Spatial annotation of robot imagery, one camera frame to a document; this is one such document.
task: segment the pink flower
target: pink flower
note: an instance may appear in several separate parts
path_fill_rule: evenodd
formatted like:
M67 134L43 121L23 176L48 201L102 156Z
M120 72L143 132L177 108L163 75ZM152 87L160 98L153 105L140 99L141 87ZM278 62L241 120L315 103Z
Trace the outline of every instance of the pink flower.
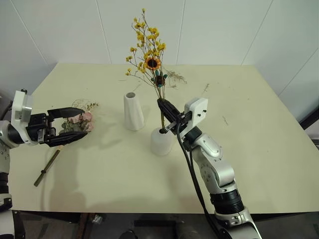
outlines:
M92 114L90 112L85 112L83 115L83 120L91 121L92 120Z
M81 114L68 118L68 121L70 121L71 123L77 123L77 122L80 122L80 120L81 120Z
M93 128L94 128L94 126L93 126L93 123L92 123L92 122L88 122L88 123L85 125L85 131L87 131L87 132L92 131Z

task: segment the tabletop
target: tabletop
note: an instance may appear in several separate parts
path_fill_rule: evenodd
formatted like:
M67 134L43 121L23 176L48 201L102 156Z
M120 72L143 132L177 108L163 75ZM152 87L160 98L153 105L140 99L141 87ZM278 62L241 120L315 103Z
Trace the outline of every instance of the tabletop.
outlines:
M177 140L168 155L151 153L151 132L160 127L157 96L144 82L125 76L127 67L59 63L35 90L33 114L69 107L78 99L99 106L93 110L93 131L63 148L38 187L33 183L55 148L21 145L11 150L14 209L202 213ZM199 128L222 145L251 213L319 211L319 152L255 67L165 68L187 81L166 83L166 98L180 111L194 97L208 98ZM123 95L132 91L145 118L139 131L124 127ZM197 166L195 171L213 212Z

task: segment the wall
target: wall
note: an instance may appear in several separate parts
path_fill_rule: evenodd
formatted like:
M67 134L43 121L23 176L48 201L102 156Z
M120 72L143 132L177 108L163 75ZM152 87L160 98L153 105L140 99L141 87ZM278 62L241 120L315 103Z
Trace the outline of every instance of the wall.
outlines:
M142 7L166 64L253 64L297 120L319 104L318 0L1 0L0 95L56 62L124 63Z

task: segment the white vase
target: white vase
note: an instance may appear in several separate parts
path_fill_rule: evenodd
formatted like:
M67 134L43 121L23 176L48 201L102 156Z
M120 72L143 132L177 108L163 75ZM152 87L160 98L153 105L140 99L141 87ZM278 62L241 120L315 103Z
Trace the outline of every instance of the white vase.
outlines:
M137 131L144 127L144 116L139 98L134 92L124 95L124 119L125 127Z
M173 133L160 133L160 128L156 128L151 133L151 151L152 153L163 156L170 152L173 143Z

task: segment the floor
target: floor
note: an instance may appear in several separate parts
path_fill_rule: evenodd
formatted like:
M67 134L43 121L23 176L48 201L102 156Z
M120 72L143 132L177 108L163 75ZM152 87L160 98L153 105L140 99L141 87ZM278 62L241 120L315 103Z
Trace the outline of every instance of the floor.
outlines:
M27 239L75 239L78 226L69 222L21 213ZM101 214L101 224L93 224L86 239L118 239L128 229L139 239L214 239L200 214ZM135 222L155 222L141 226ZM174 235L173 223L177 222ZM306 213L258 221L263 239L319 239L319 213Z

